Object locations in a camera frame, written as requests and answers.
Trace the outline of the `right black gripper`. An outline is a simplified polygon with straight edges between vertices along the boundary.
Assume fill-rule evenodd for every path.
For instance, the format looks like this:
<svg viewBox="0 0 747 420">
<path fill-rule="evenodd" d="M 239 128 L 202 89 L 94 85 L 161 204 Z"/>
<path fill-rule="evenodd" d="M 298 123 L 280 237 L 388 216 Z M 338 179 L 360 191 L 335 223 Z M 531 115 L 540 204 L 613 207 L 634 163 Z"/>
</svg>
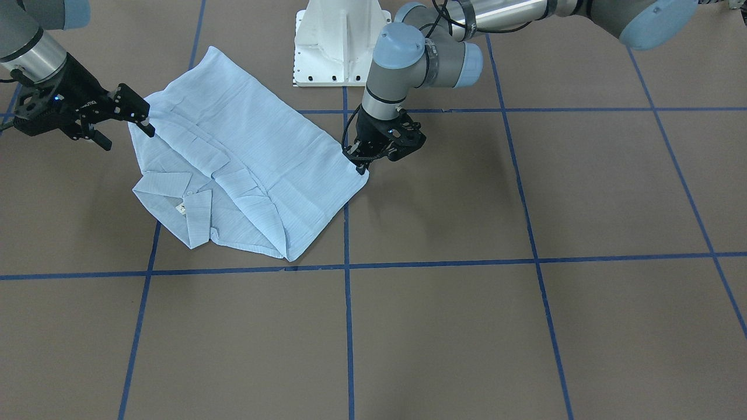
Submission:
<svg viewBox="0 0 747 420">
<path fill-rule="evenodd" d="M 96 130 L 96 123 L 119 116 L 134 123 L 148 137 L 156 129 L 149 121 L 150 104 L 125 83 L 106 90 L 72 55 L 68 54 L 61 69 L 49 79 L 32 83 L 21 69 L 12 70 L 12 78 L 21 83 L 14 106 L 13 127 L 28 136 L 61 130 L 77 140 L 91 140 L 104 151 L 111 151 L 112 141 Z"/>
</svg>

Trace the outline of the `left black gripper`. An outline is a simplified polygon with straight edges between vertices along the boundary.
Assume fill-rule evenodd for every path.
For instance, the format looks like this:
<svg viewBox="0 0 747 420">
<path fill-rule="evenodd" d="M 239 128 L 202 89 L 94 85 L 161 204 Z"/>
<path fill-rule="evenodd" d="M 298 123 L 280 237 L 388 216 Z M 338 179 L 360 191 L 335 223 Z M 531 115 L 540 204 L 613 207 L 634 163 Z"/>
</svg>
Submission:
<svg viewBox="0 0 747 420">
<path fill-rule="evenodd" d="M 421 123 L 414 121 L 403 107 L 396 109 L 395 118 L 391 120 L 373 118 L 362 107 L 357 107 L 343 136 L 347 135 L 353 117 L 357 117 L 357 136 L 350 145 L 342 146 L 342 152 L 361 176 L 366 175 L 374 160 L 387 158 L 396 162 L 421 149 L 427 140 Z"/>
</svg>

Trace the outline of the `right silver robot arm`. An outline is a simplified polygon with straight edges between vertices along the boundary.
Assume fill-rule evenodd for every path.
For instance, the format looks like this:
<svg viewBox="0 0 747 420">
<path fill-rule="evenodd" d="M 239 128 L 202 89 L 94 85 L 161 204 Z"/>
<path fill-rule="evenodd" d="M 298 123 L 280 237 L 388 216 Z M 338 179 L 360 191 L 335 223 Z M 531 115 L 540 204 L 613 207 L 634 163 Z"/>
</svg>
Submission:
<svg viewBox="0 0 747 420">
<path fill-rule="evenodd" d="M 2 67 L 20 87 L 11 121 L 34 137 L 59 130 L 68 138 L 85 139 L 109 151 L 112 142 L 96 130 L 107 120 L 133 123 L 148 137 L 150 106 L 125 83 L 107 90 L 69 51 L 54 39 L 54 30 L 80 29 L 90 23 L 88 1 L 3 1 Z"/>
</svg>

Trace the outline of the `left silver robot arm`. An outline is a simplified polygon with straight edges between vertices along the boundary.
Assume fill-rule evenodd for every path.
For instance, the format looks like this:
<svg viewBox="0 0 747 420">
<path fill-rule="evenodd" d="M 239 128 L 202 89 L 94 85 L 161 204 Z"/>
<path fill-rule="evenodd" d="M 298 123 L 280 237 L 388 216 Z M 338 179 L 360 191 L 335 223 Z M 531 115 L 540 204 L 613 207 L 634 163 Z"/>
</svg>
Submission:
<svg viewBox="0 0 747 420">
<path fill-rule="evenodd" d="M 377 159 L 392 162 L 420 149 L 426 136 L 403 107 L 409 91 L 465 88 L 482 74 L 472 38 L 508 34 L 549 17 L 582 16 L 632 50 L 652 50 L 691 20 L 697 1 L 443 1 L 409 2 L 377 37 L 357 135 L 344 156 L 364 175 Z"/>
</svg>

